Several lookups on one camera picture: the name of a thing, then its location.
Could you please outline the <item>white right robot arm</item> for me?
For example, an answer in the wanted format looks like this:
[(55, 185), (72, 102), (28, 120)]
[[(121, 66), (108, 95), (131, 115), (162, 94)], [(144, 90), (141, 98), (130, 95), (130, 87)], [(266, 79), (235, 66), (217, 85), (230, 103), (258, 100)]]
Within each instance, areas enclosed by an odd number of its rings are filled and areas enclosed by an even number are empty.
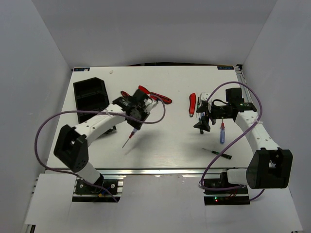
[(210, 131), (218, 119), (232, 119), (243, 131), (253, 152), (247, 168), (231, 168), (226, 177), (219, 181), (224, 193), (232, 193), (239, 186), (252, 189), (283, 189), (288, 186), (293, 155), (290, 150), (282, 149), (268, 134), (259, 120), (254, 104), (246, 102), (241, 88), (225, 91), (226, 101), (216, 105), (209, 94), (202, 94), (197, 112), (201, 120), (194, 127)]

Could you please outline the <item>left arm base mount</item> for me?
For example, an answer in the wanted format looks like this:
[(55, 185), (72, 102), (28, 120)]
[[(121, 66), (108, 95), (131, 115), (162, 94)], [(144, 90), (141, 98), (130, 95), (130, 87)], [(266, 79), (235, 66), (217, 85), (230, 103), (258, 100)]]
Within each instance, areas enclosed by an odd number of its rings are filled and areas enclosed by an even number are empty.
[(123, 176), (109, 176), (103, 181), (102, 187), (107, 191), (86, 184), (76, 179), (72, 195), (73, 202), (116, 203), (120, 200), (123, 189)]

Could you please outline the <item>green black screwdriver upper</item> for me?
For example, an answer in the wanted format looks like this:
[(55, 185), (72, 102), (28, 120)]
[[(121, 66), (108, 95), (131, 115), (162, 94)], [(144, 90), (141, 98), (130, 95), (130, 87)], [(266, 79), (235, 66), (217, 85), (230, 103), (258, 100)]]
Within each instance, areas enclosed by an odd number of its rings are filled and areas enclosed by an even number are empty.
[(198, 120), (201, 120), (201, 113), (197, 112), (197, 110), (199, 109), (200, 105), (201, 105), (201, 100), (198, 97), (198, 99), (197, 99), (197, 106), (196, 106), (196, 118), (198, 118)]

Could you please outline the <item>green black screwdriver lower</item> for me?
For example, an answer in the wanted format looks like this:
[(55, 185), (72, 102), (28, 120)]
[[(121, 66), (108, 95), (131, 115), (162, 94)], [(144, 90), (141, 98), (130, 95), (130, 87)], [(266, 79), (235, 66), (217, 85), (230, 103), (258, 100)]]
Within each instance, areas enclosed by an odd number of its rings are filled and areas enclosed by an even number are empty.
[(200, 117), (198, 118), (198, 123), (200, 125), (200, 127), (199, 127), (200, 134), (204, 134), (204, 131), (201, 129), (202, 123), (201, 123), (201, 118)]

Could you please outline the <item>red knife right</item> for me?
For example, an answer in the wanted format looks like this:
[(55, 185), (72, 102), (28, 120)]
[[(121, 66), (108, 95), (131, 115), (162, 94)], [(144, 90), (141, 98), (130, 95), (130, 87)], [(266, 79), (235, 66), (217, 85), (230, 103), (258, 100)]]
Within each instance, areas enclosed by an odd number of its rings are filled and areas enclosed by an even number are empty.
[(189, 116), (193, 117), (195, 113), (195, 109), (196, 109), (196, 94), (195, 93), (191, 93), (189, 95), (189, 101), (190, 101)]

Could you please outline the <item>blue label right corner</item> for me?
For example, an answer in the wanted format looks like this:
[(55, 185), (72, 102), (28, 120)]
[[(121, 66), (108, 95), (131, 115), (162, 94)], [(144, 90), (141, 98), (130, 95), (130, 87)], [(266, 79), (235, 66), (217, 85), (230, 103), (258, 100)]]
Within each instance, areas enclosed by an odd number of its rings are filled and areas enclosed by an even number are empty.
[(217, 66), (218, 70), (234, 70), (233, 66)]

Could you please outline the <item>blue label corner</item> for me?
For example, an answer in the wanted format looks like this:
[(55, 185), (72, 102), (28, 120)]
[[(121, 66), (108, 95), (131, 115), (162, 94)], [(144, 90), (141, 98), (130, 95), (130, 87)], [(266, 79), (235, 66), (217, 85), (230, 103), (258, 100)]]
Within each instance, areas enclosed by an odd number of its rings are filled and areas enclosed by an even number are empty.
[(234, 70), (233, 66), (217, 66), (218, 70)]
[(73, 69), (73, 72), (86, 72), (86, 71), (90, 71), (89, 67), (75, 67)]

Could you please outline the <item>black compartment tool bin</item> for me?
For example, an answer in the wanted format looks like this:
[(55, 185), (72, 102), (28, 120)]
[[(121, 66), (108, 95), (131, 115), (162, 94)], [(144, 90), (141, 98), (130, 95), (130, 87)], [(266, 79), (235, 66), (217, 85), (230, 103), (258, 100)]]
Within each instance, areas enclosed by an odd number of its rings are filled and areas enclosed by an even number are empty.
[(102, 111), (109, 104), (104, 80), (97, 77), (73, 83), (76, 110)]

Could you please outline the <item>red folding knife centre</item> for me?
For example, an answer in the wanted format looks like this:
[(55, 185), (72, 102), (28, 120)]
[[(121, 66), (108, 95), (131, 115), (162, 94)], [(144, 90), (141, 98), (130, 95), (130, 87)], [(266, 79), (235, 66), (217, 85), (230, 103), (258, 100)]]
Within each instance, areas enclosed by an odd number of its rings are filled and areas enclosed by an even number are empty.
[(158, 102), (158, 97), (155, 94), (151, 93), (147, 88), (139, 85), (138, 89), (148, 96), (147, 100)]

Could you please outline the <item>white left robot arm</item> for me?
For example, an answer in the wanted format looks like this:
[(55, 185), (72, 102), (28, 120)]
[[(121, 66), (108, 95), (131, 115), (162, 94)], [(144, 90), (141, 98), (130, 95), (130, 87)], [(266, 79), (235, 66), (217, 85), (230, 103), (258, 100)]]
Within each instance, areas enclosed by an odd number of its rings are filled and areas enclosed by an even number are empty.
[(86, 188), (93, 194), (102, 190), (104, 177), (89, 161), (88, 147), (114, 126), (127, 121), (135, 130), (140, 130), (142, 122), (150, 115), (157, 101), (141, 90), (129, 97), (118, 97), (100, 114), (73, 127), (61, 128), (54, 155), (86, 181)]

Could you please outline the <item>red black utility knife left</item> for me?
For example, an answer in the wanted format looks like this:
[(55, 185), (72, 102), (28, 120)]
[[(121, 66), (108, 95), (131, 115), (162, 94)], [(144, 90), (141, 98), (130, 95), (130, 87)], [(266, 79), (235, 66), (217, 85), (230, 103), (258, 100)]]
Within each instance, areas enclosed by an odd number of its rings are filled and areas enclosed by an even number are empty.
[(131, 95), (129, 95), (129, 94), (128, 94), (127, 92), (125, 92), (125, 91), (121, 91), (121, 95), (122, 95), (124, 98), (126, 98), (126, 99), (132, 97)]

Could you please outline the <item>blue label left corner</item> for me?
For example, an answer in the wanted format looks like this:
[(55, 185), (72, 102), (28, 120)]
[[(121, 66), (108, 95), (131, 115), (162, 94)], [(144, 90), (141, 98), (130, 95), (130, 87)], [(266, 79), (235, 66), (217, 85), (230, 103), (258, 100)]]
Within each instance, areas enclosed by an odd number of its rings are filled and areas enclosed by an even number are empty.
[(75, 67), (73, 69), (73, 72), (86, 72), (86, 71), (90, 71), (89, 67)]

